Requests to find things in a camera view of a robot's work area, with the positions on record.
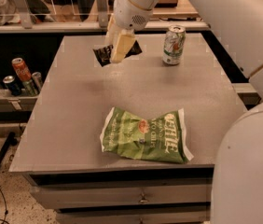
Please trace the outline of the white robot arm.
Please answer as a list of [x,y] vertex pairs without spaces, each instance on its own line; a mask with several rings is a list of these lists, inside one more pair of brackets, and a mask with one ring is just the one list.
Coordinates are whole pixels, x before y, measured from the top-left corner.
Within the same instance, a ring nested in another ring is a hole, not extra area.
[[[145,28],[159,0],[115,0],[109,29]],[[247,81],[261,104],[237,119],[218,149],[211,224],[263,224],[263,0],[189,0],[233,62],[228,78]]]

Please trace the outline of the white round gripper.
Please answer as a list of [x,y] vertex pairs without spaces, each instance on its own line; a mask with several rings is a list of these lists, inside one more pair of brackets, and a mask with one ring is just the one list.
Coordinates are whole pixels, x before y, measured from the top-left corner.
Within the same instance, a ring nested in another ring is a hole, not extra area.
[[151,15],[152,10],[139,8],[130,0],[115,0],[114,16],[110,17],[105,36],[105,44],[113,44],[112,63],[120,63],[124,60],[136,40],[133,30],[143,30]]

